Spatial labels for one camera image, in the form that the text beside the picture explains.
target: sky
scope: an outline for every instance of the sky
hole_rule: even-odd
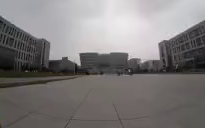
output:
[[[127,52],[159,59],[158,43],[205,20],[205,0],[0,0],[0,15],[51,42],[50,59]]]

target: gray building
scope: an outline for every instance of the gray building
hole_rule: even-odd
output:
[[[0,16],[0,67],[13,65],[12,69],[21,70],[39,65],[37,41],[38,38]]]
[[[68,60],[68,57],[63,57],[62,60],[50,60],[49,61],[49,69],[53,72],[75,72],[75,64],[74,62]]]
[[[37,40],[36,65],[39,68],[49,68],[50,42],[45,39]]]
[[[159,43],[159,53],[160,60],[162,61],[162,67],[166,70],[171,70],[173,68],[172,63],[172,51],[169,41],[164,40]]]
[[[205,67],[205,20],[168,40],[174,66]]]
[[[133,72],[137,72],[140,70],[141,59],[132,58],[128,60],[128,68],[131,68]]]
[[[116,72],[128,68],[128,53],[80,53],[80,61],[82,68],[89,72]]]
[[[161,60],[148,60],[141,64],[141,69],[148,72],[159,72],[163,68],[162,65]]]
[[[80,62],[83,69],[91,70],[92,72],[97,69],[98,53],[88,52],[80,53]]]

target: large building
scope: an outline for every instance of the large building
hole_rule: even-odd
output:
[[[161,60],[148,60],[141,64],[141,69],[148,72],[159,72],[163,68],[162,65]]]
[[[166,70],[171,70],[173,68],[172,64],[172,53],[171,45],[169,41],[164,40],[159,43],[160,60],[162,61],[162,67]]]
[[[128,68],[131,68],[133,72],[137,72],[140,70],[141,59],[132,58],[128,60]]]
[[[90,72],[116,72],[128,68],[128,53],[80,53],[80,61],[82,68]]]
[[[175,67],[205,67],[205,20],[168,40]]]
[[[49,67],[50,43],[45,39],[37,40],[37,58],[36,64],[40,68]]]
[[[80,53],[81,66],[84,69],[95,70],[97,67],[98,53]]]
[[[0,16],[0,68],[21,70],[36,68],[42,64],[47,67],[50,45],[46,45],[45,55],[37,57],[42,54],[37,48],[39,40],[41,42],[41,39],[30,35]]]
[[[53,72],[75,72],[76,63],[70,61],[68,57],[63,57],[62,60],[50,60],[49,69]]]

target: road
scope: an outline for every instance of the road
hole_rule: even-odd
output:
[[[205,75],[89,76],[0,89],[7,128],[205,128]]]

